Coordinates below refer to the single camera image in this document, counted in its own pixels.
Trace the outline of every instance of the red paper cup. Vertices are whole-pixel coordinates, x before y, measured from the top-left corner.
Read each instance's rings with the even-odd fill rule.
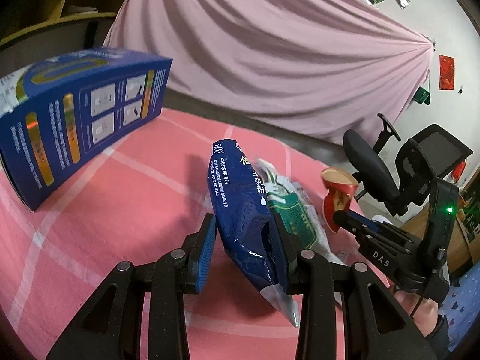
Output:
[[[359,182],[347,171],[340,168],[327,168],[322,172],[322,180],[328,194],[323,200],[322,214],[327,226],[337,233],[340,228],[333,221],[333,213],[348,212],[350,203]]]

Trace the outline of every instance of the pink curtain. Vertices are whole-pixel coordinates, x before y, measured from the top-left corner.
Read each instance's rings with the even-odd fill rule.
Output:
[[[169,88],[333,143],[375,141],[433,56],[361,0],[126,0],[105,45],[172,57]]]

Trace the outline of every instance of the black sleeve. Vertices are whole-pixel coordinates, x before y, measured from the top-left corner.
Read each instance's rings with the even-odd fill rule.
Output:
[[[448,356],[448,321],[446,316],[439,315],[433,332],[426,336],[438,360],[445,360]]]

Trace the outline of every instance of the floor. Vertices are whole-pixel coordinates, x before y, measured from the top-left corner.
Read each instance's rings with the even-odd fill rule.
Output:
[[[163,106],[198,115],[206,119],[218,120],[234,126],[260,132],[281,140],[290,147],[314,158],[315,160],[322,161],[331,167],[340,167],[350,173],[354,172],[354,168],[346,158],[341,146],[323,142],[319,139],[284,130],[276,126],[271,126],[258,120],[250,119],[247,116],[238,114],[229,109],[216,107],[215,105],[205,103],[201,100],[168,89],[165,93]],[[397,227],[402,227],[404,224],[398,218],[393,218],[390,214],[379,210],[364,200],[360,200],[358,204],[367,218],[372,218],[374,215],[383,215]]]

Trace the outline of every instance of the blue plastic pouch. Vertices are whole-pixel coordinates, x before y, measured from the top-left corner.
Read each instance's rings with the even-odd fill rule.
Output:
[[[235,140],[213,144],[207,178],[225,252],[261,295],[298,327],[298,306],[279,285],[271,255],[267,233],[273,218],[265,187]]]

